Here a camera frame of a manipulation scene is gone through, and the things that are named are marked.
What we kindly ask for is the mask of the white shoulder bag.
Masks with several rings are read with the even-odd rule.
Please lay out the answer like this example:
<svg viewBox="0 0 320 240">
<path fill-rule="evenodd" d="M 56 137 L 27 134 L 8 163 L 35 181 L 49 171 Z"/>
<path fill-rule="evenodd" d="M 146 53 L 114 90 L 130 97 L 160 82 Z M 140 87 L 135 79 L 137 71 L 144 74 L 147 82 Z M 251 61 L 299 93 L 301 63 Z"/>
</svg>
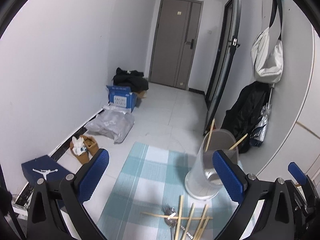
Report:
<svg viewBox="0 0 320 240">
<path fill-rule="evenodd" d="M 261 32 L 251 48 L 253 75 L 256 81 L 276 84 L 281 80 L 284 69 L 283 43 L 277 39 L 274 48 L 269 51 L 270 27 Z"/>
</svg>

